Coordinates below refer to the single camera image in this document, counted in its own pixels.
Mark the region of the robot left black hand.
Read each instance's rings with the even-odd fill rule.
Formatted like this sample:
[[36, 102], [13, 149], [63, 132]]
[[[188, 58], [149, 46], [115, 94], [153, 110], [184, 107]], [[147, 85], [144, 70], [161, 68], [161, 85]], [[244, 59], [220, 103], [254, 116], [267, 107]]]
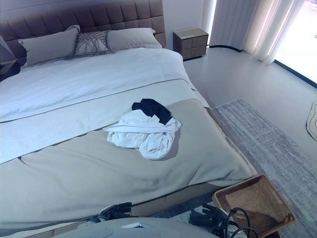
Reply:
[[126, 203], [121, 203], [121, 204], [115, 204], [109, 208], [109, 212], [113, 214], [117, 213], [130, 213], [131, 212], [131, 207], [132, 203], [131, 202], [126, 202]]

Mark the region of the robot right black hand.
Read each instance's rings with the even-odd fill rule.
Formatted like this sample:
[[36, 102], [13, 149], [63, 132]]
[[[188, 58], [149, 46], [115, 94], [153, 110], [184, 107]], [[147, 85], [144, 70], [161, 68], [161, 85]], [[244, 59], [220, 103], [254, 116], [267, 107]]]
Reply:
[[215, 206], [203, 204], [202, 214], [192, 211], [189, 218], [189, 223], [196, 226], [218, 226], [227, 215]]

